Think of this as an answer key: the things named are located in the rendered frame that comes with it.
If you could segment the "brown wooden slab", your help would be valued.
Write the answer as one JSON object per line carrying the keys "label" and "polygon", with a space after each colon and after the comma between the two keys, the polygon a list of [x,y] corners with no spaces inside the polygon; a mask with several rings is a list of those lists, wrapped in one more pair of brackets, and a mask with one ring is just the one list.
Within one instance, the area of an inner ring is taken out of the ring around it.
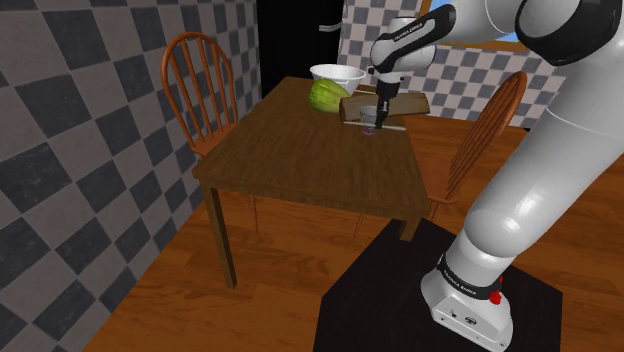
{"label": "brown wooden slab", "polygon": [[[339,105],[340,121],[356,121],[360,119],[360,108],[372,106],[376,111],[378,96],[375,93],[356,92],[353,96],[342,98]],[[389,103],[389,115],[385,125],[403,125],[403,117],[411,115],[427,115],[429,104],[424,93],[399,93]]]}

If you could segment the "clear glass cup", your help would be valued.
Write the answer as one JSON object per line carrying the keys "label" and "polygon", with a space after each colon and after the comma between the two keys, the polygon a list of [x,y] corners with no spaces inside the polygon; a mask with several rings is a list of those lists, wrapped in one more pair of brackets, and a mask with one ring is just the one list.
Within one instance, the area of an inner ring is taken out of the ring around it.
{"label": "clear glass cup", "polygon": [[372,105],[362,106],[360,108],[360,122],[364,125],[362,131],[367,135],[373,135],[376,132],[377,108]]}

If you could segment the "white bowl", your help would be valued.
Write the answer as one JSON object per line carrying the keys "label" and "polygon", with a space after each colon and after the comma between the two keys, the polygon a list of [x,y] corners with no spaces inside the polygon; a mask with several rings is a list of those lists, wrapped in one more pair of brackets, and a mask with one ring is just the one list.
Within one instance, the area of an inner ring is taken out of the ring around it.
{"label": "white bowl", "polygon": [[352,95],[367,73],[359,68],[341,64],[318,64],[310,68],[315,80],[334,81]]}

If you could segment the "green melon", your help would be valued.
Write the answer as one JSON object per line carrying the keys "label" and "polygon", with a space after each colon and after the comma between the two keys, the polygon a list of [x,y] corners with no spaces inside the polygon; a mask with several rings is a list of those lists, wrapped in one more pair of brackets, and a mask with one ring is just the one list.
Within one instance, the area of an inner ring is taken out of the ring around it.
{"label": "green melon", "polygon": [[322,112],[338,113],[342,98],[350,97],[350,94],[332,80],[315,80],[308,95],[311,107]]}

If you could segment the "orange wooden spindle chair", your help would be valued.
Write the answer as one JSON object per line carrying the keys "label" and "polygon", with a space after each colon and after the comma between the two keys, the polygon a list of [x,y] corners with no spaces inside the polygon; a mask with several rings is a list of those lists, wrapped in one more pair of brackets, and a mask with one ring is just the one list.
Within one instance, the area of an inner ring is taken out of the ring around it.
{"label": "orange wooden spindle chair", "polygon": [[427,220],[434,220],[441,204],[452,205],[459,200],[461,187],[470,173],[490,151],[513,118],[526,85],[525,72],[518,71],[510,75],[486,104],[450,161],[427,153],[415,152],[424,187],[431,202]]}
{"label": "orange wooden spindle chair", "polygon": [[[193,40],[197,45],[207,85],[206,91],[214,110],[216,128],[211,125],[204,94],[190,54],[189,40]],[[189,130],[187,120],[174,98],[169,84],[169,69],[172,69],[175,75],[195,133]],[[200,32],[184,32],[174,37],[167,45],[160,63],[160,76],[164,94],[191,151],[201,158],[205,157],[239,123],[234,80],[228,58],[216,41],[207,35]]]}

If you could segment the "brown wooden table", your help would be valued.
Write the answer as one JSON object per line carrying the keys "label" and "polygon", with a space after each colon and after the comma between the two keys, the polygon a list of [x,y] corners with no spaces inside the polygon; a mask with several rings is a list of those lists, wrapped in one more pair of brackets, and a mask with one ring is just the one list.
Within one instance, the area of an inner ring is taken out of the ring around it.
{"label": "brown wooden table", "polygon": [[410,240],[430,203],[407,133],[372,135],[313,109],[310,79],[287,77],[193,168],[227,287],[237,283],[222,190],[397,219]]}

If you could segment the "black door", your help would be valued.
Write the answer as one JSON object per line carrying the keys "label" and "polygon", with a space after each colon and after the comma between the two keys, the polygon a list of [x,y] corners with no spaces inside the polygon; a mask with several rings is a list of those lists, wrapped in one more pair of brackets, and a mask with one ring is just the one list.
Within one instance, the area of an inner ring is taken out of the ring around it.
{"label": "black door", "polygon": [[345,0],[257,0],[261,92],[285,77],[309,78],[317,64],[335,64]]}

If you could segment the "wood framed window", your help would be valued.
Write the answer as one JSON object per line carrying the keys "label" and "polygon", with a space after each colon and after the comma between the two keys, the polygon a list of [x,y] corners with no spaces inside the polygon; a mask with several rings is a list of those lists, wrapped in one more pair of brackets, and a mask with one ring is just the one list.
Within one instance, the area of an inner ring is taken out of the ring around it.
{"label": "wood framed window", "polygon": [[[419,10],[419,16],[423,16],[427,12],[429,12],[432,8],[437,7],[438,5],[443,5],[451,0],[420,0],[421,8]],[[506,52],[514,52],[514,53],[526,53],[528,49],[521,44],[520,42],[512,42],[503,38],[502,40],[491,40],[477,44],[467,44],[467,43],[454,43],[454,42],[441,42],[441,45],[446,46],[456,46],[462,48],[471,48],[471,49],[484,49],[484,50],[493,50],[493,51],[506,51]]]}

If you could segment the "black robot stand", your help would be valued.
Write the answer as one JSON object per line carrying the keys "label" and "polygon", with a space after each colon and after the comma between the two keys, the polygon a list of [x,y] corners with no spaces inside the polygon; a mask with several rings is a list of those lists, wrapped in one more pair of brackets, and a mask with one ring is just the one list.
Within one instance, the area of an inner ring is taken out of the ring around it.
{"label": "black robot stand", "polygon": [[[313,352],[488,352],[435,322],[420,291],[454,234],[420,222],[411,241],[392,220],[321,300]],[[513,336],[505,352],[561,352],[561,291],[509,267],[502,291]]]}

